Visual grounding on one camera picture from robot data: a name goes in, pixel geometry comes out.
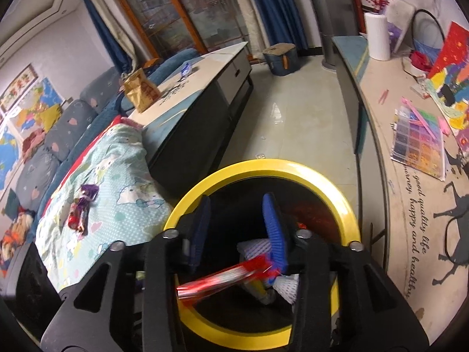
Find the red snack wrapper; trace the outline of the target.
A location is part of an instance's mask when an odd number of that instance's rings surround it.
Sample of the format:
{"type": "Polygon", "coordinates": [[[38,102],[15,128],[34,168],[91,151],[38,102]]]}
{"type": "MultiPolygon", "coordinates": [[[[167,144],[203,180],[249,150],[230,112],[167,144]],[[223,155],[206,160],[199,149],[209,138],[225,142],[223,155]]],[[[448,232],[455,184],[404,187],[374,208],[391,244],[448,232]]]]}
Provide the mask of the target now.
{"type": "Polygon", "coordinates": [[[184,303],[195,303],[238,283],[263,277],[266,269],[267,262],[264,256],[243,261],[217,273],[177,286],[177,298],[184,303]]]}

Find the white foam fruit net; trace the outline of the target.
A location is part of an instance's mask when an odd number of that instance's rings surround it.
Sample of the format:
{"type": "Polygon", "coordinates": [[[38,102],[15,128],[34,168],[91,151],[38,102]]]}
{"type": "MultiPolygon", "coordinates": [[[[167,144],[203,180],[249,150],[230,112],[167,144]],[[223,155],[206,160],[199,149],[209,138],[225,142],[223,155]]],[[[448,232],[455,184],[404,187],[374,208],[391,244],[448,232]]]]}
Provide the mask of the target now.
{"type": "Polygon", "coordinates": [[[253,295],[262,304],[271,304],[280,296],[288,304],[294,305],[297,301],[299,287],[299,275],[278,275],[270,261],[270,241],[267,238],[254,239],[252,241],[240,242],[237,250],[241,254],[242,261],[250,261],[256,257],[264,256],[267,269],[263,277],[254,278],[243,284],[243,288],[253,295]]]}

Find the red plastic bag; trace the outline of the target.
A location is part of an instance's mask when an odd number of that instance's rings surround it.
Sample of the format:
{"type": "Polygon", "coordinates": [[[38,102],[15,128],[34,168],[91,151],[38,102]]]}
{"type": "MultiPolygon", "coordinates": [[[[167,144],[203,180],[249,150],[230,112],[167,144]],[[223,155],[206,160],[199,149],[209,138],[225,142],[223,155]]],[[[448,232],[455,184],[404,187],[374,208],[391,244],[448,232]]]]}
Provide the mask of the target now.
{"type": "Polygon", "coordinates": [[[321,200],[299,201],[286,206],[286,213],[305,229],[324,239],[338,240],[339,227],[328,206],[321,200]]]}

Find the grey white coffee table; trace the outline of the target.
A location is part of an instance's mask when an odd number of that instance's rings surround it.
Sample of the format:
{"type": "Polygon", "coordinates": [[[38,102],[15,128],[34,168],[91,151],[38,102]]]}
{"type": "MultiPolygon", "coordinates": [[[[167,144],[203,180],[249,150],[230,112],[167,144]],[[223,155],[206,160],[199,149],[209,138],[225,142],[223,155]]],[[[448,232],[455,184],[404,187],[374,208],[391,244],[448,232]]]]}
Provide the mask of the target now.
{"type": "Polygon", "coordinates": [[[153,179],[181,198],[220,164],[254,88],[247,43],[191,60],[192,72],[165,80],[163,97],[142,113],[143,144],[153,179]]]}

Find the pile of red clothes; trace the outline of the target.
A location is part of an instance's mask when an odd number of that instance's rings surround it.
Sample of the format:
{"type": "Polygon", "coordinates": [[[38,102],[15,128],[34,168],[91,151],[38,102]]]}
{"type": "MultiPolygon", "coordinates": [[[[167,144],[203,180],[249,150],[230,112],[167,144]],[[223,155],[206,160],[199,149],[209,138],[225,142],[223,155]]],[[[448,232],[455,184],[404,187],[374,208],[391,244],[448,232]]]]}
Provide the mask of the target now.
{"type": "Polygon", "coordinates": [[[35,151],[44,143],[46,132],[41,128],[31,132],[29,137],[27,137],[21,148],[21,157],[24,163],[29,160],[34,154],[35,151]]]}

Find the world map poster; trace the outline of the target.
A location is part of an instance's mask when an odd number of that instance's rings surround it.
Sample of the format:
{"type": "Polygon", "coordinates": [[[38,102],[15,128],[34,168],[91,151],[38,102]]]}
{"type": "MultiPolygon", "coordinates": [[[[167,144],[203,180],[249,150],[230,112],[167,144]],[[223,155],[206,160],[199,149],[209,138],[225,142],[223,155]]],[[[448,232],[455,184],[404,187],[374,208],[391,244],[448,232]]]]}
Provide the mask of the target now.
{"type": "Polygon", "coordinates": [[[0,145],[0,190],[4,192],[20,160],[20,143],[10,132],[7,124],[1,125],[0,145]]]}

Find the blue grey sectional sofa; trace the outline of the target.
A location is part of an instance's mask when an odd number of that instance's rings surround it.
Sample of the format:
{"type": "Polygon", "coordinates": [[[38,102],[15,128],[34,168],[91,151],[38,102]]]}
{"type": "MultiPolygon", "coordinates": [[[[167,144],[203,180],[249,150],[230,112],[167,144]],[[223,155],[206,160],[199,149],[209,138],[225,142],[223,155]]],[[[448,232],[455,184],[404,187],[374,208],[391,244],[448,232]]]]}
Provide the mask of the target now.
{"type": "Polygon", "coordinates": [[[25,210],[39,219],[50,196],[81,153],[119,114],[133,107],[119,89],[118,71],[112,67],[94,79],[64,109],[33,155],[1,194],[1,232],[5,233],[25,210]]]}

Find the yellow pillow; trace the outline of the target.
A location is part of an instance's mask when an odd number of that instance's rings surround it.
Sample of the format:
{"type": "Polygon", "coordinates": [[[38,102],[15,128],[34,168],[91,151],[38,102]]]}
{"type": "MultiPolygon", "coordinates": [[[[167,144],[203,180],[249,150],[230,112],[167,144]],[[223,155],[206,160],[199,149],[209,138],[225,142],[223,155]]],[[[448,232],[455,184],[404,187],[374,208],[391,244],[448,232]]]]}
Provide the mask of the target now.
{"type": "Polygon", "coordinates": [[[46,110],[39,113],[40,127],[47,133],[54,124],[60,119],[62,108],[59,104],[54,104],[46,110]]]}

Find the china map poster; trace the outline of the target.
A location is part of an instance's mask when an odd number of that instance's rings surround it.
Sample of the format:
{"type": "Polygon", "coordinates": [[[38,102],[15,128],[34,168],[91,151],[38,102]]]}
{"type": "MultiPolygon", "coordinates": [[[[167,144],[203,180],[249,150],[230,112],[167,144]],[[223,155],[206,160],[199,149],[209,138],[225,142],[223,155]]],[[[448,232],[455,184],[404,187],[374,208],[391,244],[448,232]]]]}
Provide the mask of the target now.
{"type": "Polygon", "coordinates": [[[8,113],[8,118],[23,138],[43,127],[41,114],[64,100],[47,77],[37,81],[8,113]]]}

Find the colourful bead organiser box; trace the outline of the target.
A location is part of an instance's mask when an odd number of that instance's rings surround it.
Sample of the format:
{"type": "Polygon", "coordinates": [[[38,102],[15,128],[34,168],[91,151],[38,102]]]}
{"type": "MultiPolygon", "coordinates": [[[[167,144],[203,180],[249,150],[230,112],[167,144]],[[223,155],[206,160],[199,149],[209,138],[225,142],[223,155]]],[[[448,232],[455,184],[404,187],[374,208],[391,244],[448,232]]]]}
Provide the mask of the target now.
{"type": "Polygon", "coordinates": [[[395,111],[391,160],[440,181],[446,177],[443,133],[437,117],[402,104],[395,111]]]}

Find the right framed cross-stitch picture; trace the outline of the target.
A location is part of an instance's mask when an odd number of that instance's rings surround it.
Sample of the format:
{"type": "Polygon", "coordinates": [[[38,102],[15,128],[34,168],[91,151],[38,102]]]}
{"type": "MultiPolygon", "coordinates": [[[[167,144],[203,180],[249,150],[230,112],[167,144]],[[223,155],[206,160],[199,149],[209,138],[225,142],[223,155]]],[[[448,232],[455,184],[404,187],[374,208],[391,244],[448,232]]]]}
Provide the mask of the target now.
{"type": "Polygon", "coordinates": [[[34,67],[27,65],[10,83],[1,95],[1,110],[9,111],[14,104],[29,90],[37,81],[38,75],[34,67]]]}

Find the left blue curtain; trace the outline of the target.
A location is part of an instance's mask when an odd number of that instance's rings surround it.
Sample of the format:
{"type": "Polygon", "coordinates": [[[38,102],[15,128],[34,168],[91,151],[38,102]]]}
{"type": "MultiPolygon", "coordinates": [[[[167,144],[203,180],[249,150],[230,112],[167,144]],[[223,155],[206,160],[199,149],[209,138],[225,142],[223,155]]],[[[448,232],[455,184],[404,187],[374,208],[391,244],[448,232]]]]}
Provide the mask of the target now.
{"type": "Polygon", "coordinates": [[[120,74],[133,72],[137,66],[134,45],[104,0],[84,0],[84,5],[116,70],[120,74]]]}

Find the right blue curtain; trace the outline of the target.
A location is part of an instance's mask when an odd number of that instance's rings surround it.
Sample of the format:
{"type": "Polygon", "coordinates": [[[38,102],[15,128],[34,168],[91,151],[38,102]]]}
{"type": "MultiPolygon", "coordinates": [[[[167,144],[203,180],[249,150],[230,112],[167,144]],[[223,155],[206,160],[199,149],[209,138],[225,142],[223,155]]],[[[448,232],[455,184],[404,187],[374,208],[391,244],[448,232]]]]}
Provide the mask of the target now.
{"type": "Polygon", "coordinates": [[[294,0],[254,0],[266,30],[269,43],[294,44],[308,49],[305,30],[294,0]]]}

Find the wooden framed glass door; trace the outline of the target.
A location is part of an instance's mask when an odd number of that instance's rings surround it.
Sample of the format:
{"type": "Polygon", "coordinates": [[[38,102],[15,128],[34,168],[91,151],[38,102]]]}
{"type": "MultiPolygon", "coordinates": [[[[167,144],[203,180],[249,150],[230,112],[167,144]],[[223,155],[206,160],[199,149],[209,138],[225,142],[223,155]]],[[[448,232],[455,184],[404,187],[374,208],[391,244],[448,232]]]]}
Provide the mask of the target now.
{"type": "Polygon", "coordinates": [[[238,0],[118,0],[153,58],[205,54],[248,41],[238,0]]]}

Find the colourful diamond painting canvas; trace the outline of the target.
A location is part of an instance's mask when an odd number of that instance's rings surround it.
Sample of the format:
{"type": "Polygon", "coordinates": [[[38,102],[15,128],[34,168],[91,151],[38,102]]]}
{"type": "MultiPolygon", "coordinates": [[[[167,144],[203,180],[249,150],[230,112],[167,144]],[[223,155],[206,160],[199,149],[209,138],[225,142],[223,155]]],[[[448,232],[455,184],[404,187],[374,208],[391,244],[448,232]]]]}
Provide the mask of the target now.
{"type": "Polygon", "coordinates": [[[468,30],[452,22],[425,86],[468,156],[468,30]]]}

